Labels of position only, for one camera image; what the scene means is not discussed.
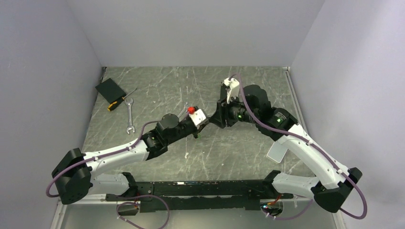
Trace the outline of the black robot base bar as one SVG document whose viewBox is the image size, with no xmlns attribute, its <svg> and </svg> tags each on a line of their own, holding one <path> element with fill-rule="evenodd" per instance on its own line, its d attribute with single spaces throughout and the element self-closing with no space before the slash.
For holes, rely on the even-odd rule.
<svg viewBox="0 0 405 229">
<path fill-rule="evenodd" d="M 138 182 L 135 198 L 140 212 L 165 210 L 162 198 L 171 210 L 200 210 L 243 208 L 258 210 L 261 203 L 292 199 L 292 194 L 276 194 L 269 191 L 261 179 L 225 181 L 155 181 Z"/>
</svg>

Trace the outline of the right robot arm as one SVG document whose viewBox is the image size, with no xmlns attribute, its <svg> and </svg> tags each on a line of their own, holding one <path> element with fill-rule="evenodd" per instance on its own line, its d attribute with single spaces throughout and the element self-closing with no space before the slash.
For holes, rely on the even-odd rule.
<svg viewBox="0 0 405 229">
<path fill-rule="evenodd" d="M 222 84 L 210 123 L 220 128 L 231 127 L 237 122 L 253 123 L 260 133 L 294 153 L 314 174 L 314 177 L 300 177 L 273 170 L 263 181 L 264 194 L 269 198 L 295 194 L 315 200 L 328 212 L 341 210 L 362 172 L 356 167 L 347 168 L 327 153 L 321 153 L 297 119 L 287 110 L 273 107 L 266 91 L 258 85 L 249 85 L 243 90 L 245 97 L 228 97 L 231 88 Z"/>
</svg>

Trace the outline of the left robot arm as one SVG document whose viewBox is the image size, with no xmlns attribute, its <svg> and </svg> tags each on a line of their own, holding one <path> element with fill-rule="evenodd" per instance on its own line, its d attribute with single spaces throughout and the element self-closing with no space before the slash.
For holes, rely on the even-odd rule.
<svg viewBox="0 0 405 229">
<path fill-rule="evenodd" d="M 154 159 L 168 150 L 168 145 L 189 135 L 197 137 L 209 122 L 204 114 L 189 114 L 183 120 L 166 114 L 153 121 L 155 128 L 141 129 L 133 142 L 113 148 L 83 153 L 69 150 L 52 171 L 52 182 L 46 188 L 48 197 L 59 197 L 64 205 L 75 203 L 87 195 L 113 194 L 132 200 L 138 186 L 129 172 L 108 175 L 107 172 L 125 164 Z"/>
</svg>

